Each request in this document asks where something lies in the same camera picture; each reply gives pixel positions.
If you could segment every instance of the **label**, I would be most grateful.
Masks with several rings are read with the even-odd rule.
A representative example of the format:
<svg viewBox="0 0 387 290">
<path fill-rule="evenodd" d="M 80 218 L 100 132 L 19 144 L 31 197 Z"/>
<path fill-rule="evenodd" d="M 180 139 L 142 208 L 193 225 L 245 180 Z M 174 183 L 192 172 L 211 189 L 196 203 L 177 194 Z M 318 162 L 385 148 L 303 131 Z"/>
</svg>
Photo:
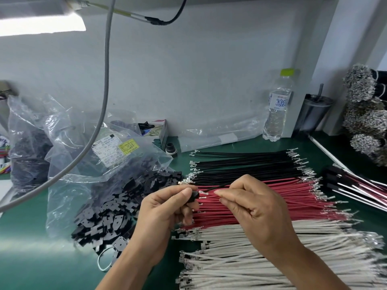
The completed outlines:
<svg viewBox="0 0 387 290">
<path fill-rule="evenodd" d="M 279 111 L 285 111 L 288 105 L 288 95 L 279 95 L 277 93 L 270 93 L 268 107 Z"/>
<path fill-rule="evenodd" d="M 130 153 L 139 148 L 137 142 L 134 139 L 129 139 L 125 141 L 123 144 L 119 145 L 120 150 L 123 152 L 125 156 L 130 155 Z"/>
<path fill-rule="evenodd" d="M 222 145 L 225 145 L 226 143 L 232 143 L 238 141 L 238 137 L 234 133 L 229 133 L 225 135 L 219 136 L 220 141 L 222 142 Z"/>
<path fill-rule="evenodd" d="M 122 145 L 122 141 L 114 134 L 110 134 L 94 142 L 91 148 L 104 163 L 106 168 L 108 168 L 130 154 L 130 152 L 128 154 L 124 154 L 124 152 L 120 149 L 120 145 Z"/>
</svg>

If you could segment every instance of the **hand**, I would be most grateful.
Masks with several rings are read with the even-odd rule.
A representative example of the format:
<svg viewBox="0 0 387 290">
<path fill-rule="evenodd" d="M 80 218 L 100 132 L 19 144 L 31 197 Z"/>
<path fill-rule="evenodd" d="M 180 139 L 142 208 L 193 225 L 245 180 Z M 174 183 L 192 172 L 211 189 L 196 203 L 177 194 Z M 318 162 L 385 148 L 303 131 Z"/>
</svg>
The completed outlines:
<svg viewBox="0 0 387 290">
<path fill-rule="evenodd" d="M 305 249 L 293 229 L 286 202 L 266 184 L 244 175 L 215 194 L 235 215 L 251 244 L 274 265 Z"/>
<path fill-rule="evenodd" d="M 192 224 L 192 209 L 199 209 L 197 201 L 186 204 L 193 185 L 175 185 L 163 188 L 145 197 L 128 250 L 140 250 L 151 266 L 164 256 L 175 224 Z"/>
</svg>

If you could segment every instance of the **green workbench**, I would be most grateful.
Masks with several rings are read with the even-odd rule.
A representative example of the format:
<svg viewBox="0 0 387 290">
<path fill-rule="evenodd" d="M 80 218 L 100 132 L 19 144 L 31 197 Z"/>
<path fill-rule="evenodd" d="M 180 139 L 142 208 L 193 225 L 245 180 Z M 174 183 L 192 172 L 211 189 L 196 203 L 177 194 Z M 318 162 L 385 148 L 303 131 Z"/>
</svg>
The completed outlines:
<svg viewBox="0 0 387 290">
<path fill-rule="evenodd" d="M 320 135 L 319 140 L 327 136 Z M 178 146 L 177 138 L 170 140 Z M 308 166 L 317 173 L 332 164 L 332 161 L 311 141 L 284 138 L 272 143 L 259 136 L 256 139 L 223 146 L 208 148 L 208 151 L 225 152 L 268 152 L 289 148 L 299 148 L 297 152 L 309 160 Z M 189 172 L 188 153 L 179 154 L 172 161 L 174 170 Z M 0 289 L 39 289 L 39 290 L 89 290 L 94 289 L 104 273 L 97 268 L 97 255 L 93 249 L 74 246 L 70 239 L 49 239 L 45 231 L 47 192 L 40 194 L 0 218 Z M 356 219 L 364 220 L 356 226 L 359 230 L 375 231 L 387 237 L 384 226 L 384 212 L 367 205 L 351 201 L 341 205 L 359 211 Z M 171 240 L 162 262 L 149 275 L 144 289 L 174 289 L 182 264 L 178 262 L 180 250 L 195 250 L 197 244 L 189 241 Z M 101 259 L 102 266 L 108 261 Z"/>
</svg>

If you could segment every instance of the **light fixture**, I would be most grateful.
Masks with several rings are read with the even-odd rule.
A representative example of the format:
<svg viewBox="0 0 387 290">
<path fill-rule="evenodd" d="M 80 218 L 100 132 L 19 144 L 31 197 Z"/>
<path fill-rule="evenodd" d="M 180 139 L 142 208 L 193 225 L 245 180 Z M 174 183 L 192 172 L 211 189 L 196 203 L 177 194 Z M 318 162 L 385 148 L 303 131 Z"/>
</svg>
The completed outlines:
<svg viewBox="0 0 387 290">
<path fill-rule="evenodd" d="M 85 30 L 66 0 L 0 0 L 0 37 Z"/>
</svg>

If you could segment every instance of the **forearm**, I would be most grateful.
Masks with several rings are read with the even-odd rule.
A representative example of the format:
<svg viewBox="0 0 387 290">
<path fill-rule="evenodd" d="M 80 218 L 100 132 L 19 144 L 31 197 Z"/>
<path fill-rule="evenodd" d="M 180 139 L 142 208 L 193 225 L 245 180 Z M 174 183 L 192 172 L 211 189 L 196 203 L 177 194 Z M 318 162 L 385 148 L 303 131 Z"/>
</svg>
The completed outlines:
<svg viewBox="0 0 387 290">
<path fill-rule="evenodd" d="M 315 254 L 302 247 L 275 266 L 298 290 L 349 290 L 340 278 Z"/>
<path fill-rule="evenodd" d="M 152 267 L 135 248 L 127 247 L 96 290 L 140 290 Z"/>
</svg>

